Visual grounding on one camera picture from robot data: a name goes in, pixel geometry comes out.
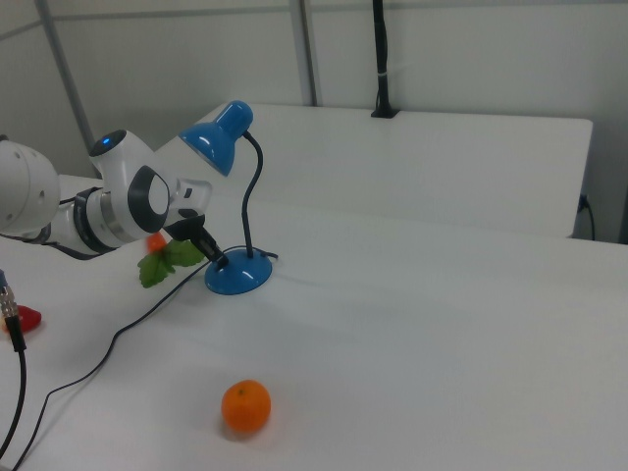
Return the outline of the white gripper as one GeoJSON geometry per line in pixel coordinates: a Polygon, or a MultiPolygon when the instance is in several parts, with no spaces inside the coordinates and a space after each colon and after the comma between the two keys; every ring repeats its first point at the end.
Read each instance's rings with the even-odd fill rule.
{"type": "Polygon", "coordinates": [[[170,188],[169,220],[185,219],[184,225],[166,229],[171,241],[166,245],[166,260],[174,266],[193,266],[208,260],[215,266],[227,266],[228,257],[204,227],[204,215],[212,194],[206,181],[177,179],[170,188]]]}

